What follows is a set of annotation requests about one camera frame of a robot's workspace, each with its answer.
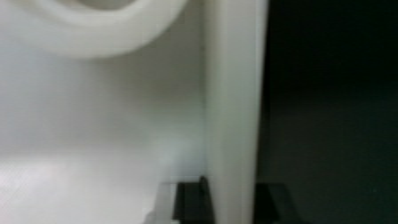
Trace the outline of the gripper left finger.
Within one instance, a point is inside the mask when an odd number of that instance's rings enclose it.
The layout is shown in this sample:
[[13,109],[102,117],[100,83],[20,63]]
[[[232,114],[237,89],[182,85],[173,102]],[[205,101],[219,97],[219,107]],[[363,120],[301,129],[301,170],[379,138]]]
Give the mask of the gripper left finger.
[[173,220],[178,224],[214,224],[214,204],[209,179],[182,182],[177,189]]

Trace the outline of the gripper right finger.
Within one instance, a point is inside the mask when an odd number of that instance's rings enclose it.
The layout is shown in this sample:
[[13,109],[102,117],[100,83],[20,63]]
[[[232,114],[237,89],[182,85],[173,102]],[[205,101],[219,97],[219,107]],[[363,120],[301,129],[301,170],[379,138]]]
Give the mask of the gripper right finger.
[[292,194],[281,183],[257,184],[255,224],[303,224]]

